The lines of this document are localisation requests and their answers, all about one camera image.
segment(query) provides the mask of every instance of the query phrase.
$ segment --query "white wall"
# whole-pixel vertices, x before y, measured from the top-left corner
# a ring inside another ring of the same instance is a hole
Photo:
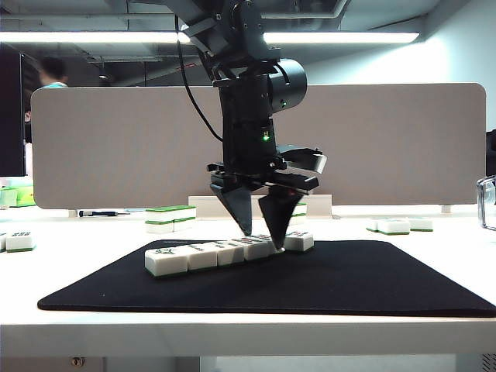
[[[477,82],[496,128],[496,0],[472,0],[425,42],[307,66],[310,84]]]

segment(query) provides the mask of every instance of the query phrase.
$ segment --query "ceiling pipe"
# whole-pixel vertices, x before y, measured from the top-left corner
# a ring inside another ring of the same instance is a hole
[[[262,13],[264,19],[335,19],[341,15],[347,0],[340,0],[333,12]],[[36,21],[41,19],[163,19],[173,13],[100,13],[100,14],[2,14],[3,21]]]

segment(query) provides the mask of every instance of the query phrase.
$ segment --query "black monitor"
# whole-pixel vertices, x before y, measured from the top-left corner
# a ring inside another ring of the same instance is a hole
[[[26,175],[22,54],[0,43],[0,177]]]

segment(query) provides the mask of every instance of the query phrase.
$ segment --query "row of mahjong tiles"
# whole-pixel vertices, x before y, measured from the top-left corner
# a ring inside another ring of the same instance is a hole
[[[194,205],[172,205],[148,208],[145,226],[149,233],[165,234],[191,229],[195,226],[195,221],[196,207]]]
[[[174,248],[160,248],[145,252],[145,268],[155,277],[205,270],[260,260],[285,250],[305,252],[314,245],[309,232],[290,232],[284,249],[276,250],[269,236],[247,236],[240,239],[188,244]]]

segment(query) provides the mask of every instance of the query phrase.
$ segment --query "ceiling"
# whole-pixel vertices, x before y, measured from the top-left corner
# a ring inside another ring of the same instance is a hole
[[[399,30],[421,31],[422,22],[401,22],[415,19],[431,12],[440,0],[347,0],[343,11],[334,19],[274,19],[294,18],[305,13],[327,13],[335,10],[339,0],[253,0],[264,17],[264,27],[268,31],[366,31],[397,23]],[[1,30],[40,31],[40,30],[172,30],[174,19],[169,8],[161,5],[161,0],[3,0],[0,10]],[[131,13],[159,13],[159,16],[134,17]],[[27,16],[43,15],[39,19],[26,19]],[[98,18],[85,15],[100,15]],[[54,55],[69,61],[82,59],[93,65],[95,71],[105,62],[105,71],[112,76],[116,85],[142,84],[144,71],[148,82],[161,81],[167,84],[166,76],[177,72],[177,54],[174,45],[153,44],[81,44],[81,45],[15,45],[25,53],[40,58]],[[287,45],[283,55],[300,60],[303,64],[315,60],[325,60],[349,53],[362,51],[370,46],[335,45]],[[188,63],[198,63],[193,47],[186,47]],[[95,74],[91,69],[84,73]],[[73,71],[72,83],[98,84],[97,80],[85,82],[81,73]],[[193,80],[193,84],[208,82],[205,76]]]

